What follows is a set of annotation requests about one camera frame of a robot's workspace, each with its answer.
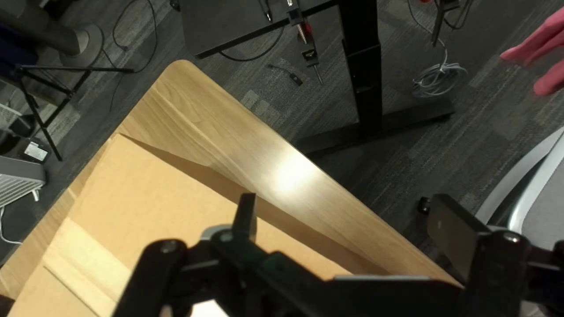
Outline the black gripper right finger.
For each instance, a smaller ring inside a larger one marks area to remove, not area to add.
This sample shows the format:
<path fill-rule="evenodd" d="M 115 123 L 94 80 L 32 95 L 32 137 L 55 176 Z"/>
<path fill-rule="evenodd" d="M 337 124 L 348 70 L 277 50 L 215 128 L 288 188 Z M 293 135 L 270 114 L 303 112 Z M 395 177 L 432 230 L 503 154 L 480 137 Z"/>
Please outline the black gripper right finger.
<path fill-rule="evenodd" d="M 451 195 L 437 193 L 429 198 L 427 230 L 439 251 L 466 283 L 481 283 L 481 237 L 490 228 Z"/>

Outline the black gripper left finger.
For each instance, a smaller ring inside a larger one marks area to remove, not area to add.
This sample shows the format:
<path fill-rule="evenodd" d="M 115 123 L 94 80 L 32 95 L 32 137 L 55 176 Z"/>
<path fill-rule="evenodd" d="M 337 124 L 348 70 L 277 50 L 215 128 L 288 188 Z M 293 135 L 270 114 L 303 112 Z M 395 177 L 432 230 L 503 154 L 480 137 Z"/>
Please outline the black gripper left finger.
<path fill-rule="evenodd" d="M 240 197 L 233 230 L 238 237 L 254 241 L 258 234 L 258 214 L 256 214 L 258 197 L 254 193 L 244 193 Z"/>

